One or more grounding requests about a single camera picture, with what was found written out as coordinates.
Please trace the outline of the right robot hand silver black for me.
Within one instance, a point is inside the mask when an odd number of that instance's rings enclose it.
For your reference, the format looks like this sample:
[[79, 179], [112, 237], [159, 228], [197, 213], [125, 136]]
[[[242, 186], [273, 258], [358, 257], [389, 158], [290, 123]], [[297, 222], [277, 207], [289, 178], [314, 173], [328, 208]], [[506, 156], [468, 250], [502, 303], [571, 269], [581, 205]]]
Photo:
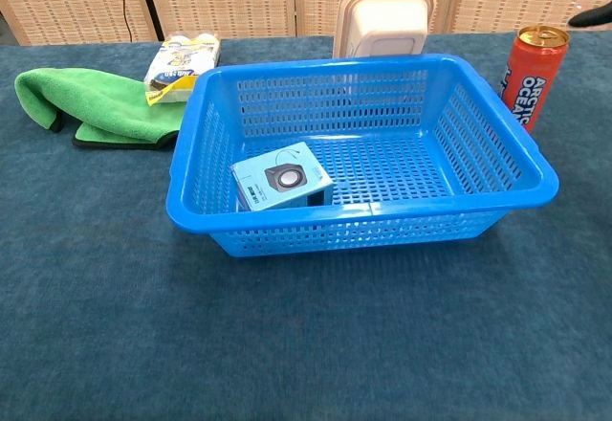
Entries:
[[572, 28], [589, 28], [610, 24], [612, 22], [612, 5], [610, 3], [582, 11], [568, 20]]

